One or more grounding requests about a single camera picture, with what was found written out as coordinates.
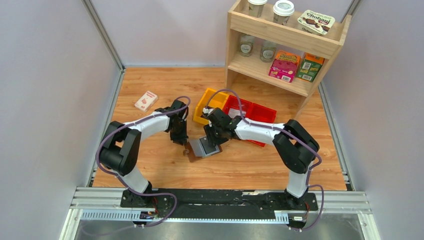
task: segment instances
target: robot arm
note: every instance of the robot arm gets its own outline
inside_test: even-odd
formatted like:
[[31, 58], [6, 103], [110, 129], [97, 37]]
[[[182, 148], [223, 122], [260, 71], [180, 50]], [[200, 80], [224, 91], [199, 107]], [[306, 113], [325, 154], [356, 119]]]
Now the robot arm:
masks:
[[274, 145], [283, 163], [289, 169], [286, 191], [294, 197], [294, 200], [301, 199], [305, 195], [308, 190], [308, 170], [315, 156], [299, 142], [292, 143], [291, 138], [279, 129], [289, 131], [316, 152], [320, 146], [296, 120], [291, 119], [286, 124], [273, 124], [246, 118], [250, 123], [270, 127], [264, 128], [251, 125], [243, 121], [240, 116], [231, 118], [219, 108], [210, 111], [205, 117], [210, 122], [209, 125], [204, 126], [210, 145], [220, 145], [230, 139], [254, 140]]
[[[117, 173], [128, 187], [139, 193], [145, 192], [150, 183], [143, 177], [140, 170], [136, 167], [140, 143], [153, 134], [169, 132], [170, 139], [174, 143], [185, 145], [188, 139], [186, 122], [188, 107], [177, 113], [157, 116], [161, 113], [181, 109], [184, 106], [185, 104], [182, 101], [175, 100], [171, 107], [158, 108], [149, 115], [156, 117], [146, 116], [146, 121], [122, 129], [112, 135], [101, 149], [99, 155], [100, 163]], [[106, 138], [106, 136], [109, 136], [116, 129], [130, 123], [132, 122], [111, 122], [107, 127], [103, 139]], [[116, 145], [117, 142], [122, 141], [123, 144], [121, 147]]]

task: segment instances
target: chobani yogurt package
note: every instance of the chobani yogurt package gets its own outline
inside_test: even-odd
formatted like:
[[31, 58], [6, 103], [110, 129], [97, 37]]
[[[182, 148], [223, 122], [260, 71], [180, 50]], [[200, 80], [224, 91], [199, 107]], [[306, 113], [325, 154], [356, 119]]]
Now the chobani yogurt package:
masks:
[[315, 35], [326, 35], [336, 22], [334, 17], [306, 10], [298, 19], [298, 29]]

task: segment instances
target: glass jar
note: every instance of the glass jar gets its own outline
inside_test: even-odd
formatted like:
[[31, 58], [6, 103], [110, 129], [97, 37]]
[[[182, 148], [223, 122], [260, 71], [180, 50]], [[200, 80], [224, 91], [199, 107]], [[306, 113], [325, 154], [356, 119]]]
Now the glass jar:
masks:
[[264, 63], [269, 63], [274, 60], [277, 51], [277, 43], [264, 40], [260, 49], [260, 60]]
[[243, 57], [249, 57], [250, 55], [252, 55], [254, 41], [255, 41], [254, 36], [247, 35], [245, 33], [241, 34], [240, 46], [239, 46], [238, 50], [239, 50], [239, 53]]

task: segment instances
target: coffee cup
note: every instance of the coffee cup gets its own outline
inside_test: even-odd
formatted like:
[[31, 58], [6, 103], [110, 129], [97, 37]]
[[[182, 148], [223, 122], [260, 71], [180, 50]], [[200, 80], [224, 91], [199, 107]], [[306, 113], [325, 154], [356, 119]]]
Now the coffee cup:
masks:
[[248, 0], [249, 1], [249, 16], [260, 18], [264, 5], [268, 0]]
[[295, 5], [291, 1], [279, 0], [272, 10], [274, 11], [274, 23], [287, 25], [290, 16], [295, 12]]

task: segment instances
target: jar lid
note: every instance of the jar lid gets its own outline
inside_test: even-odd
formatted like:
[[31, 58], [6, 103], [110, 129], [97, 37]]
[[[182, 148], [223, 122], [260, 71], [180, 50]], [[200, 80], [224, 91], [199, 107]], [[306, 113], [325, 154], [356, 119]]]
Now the jar lid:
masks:
[[262, 5], [262, 4], [266, 4], [268, 0], [248, 0], [248, 2], [253, 5]]
[[291, 1], [279, 0], [272, 9], [277, 15], [290, 16], [295, 12], [295, 5]]

